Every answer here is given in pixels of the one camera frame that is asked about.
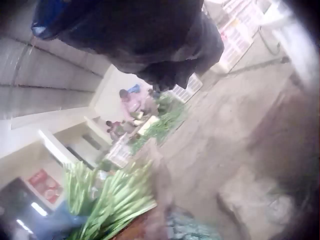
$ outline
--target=white crate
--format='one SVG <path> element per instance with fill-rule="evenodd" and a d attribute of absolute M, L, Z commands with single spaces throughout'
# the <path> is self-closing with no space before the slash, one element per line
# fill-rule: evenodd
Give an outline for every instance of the white crate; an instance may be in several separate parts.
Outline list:
<path fill-rule="evenodd" d="M 218 65 L 228 73 L 249 49 L 253 39 L 237 18 L 232 18 L 219 32 L 224 43 L 224 52 Z"/>
<path fill-rule="evenodd" d="M 131 155 L 131 149 L 127 145 L 129 138 L 127 133 L 112 146 L 106 158 L 120 168 L 124 168 L 128 164 L 128 158 Z"/>
<path fill-rule="evenodd" d="M 232 0 L 223 10 L 233 18 L 237 18 L 246 28 L 250 37 L 258 31 L 263 13 L 252 0 Z"/>
<path fill-rule="evenodd" d="M 195 74 L 192 74 L 188 80 L 186 89 L 176 85 L 174 89 L 170 91 L 170 93 L 181 102 L 186 103 L 190 100 L 190 98 L 192 98 L 193 95 L 195 95 L 197 91 L 200 90 L 202 85 L 203 83 L 200 81 L 200 79 Z"/>

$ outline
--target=dirty floor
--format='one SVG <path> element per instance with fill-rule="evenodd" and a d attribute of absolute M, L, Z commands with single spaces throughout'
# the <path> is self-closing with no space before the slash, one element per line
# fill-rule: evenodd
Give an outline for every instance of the dirty floor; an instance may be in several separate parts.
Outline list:
<path fill-rule="evenodd" d="M 219 80 L 207 76 L 187 103 L 186 120 L 161 147 L 177 205 L 215 227 L 224 240 L 241 236 L 216 196 L 242 164 L 276 178 L 285 169 L 286 179 L 296 179 L 308 165 L 298 159 L 318 154 L 318 135 L 309 127 L 312 118 L 318 128 L 318 114 L 307 107 L 310 103 L 290 79 L 292 72 L 285 63 Z"/>

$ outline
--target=red sign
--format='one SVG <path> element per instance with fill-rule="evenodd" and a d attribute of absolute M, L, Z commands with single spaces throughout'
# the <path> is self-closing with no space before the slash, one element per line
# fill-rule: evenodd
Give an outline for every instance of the red sign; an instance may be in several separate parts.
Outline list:
<path fill-rule="evenodd" d="M 62 193 L 62 187 L 47 172 L 41 169 L 28 182 L 50 203 L 55 203 Z"/>

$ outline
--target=bundle of green onions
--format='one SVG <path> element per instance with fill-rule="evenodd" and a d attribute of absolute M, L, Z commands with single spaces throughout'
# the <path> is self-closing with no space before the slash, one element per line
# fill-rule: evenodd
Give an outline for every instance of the bundle of green onions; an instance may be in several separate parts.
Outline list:
<path fill-rule="evenodd" d="M 139 168 L 132 164 L 107 176 L 96 199 L 92 188 L 98 170 L 91 171 L 82 162 L 65 166 L 69 210 L 74 215 L 89 216 L 85 225 L 73 231 L 67 240 L 109 240 L 134 218 L 154 208 L 150 165 Z"/>

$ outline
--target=blue plastic bag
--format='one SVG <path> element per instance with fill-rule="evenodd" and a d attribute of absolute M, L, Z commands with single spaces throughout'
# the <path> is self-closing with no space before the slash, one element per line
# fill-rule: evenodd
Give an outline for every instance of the blue plastic bag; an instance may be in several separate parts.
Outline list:
<path fill-rule="evenodd" d="M 132 88 L 129 88 L 129 89 L 128 89 L 128 93 L 132 93 L 132 92 L 135 92 L 135 93 L 139 93 L 139 92 L 140 92 L 140 86 L 139 86 L 139 84 L 136 84 L 136 85 L 134 85 Z"/>

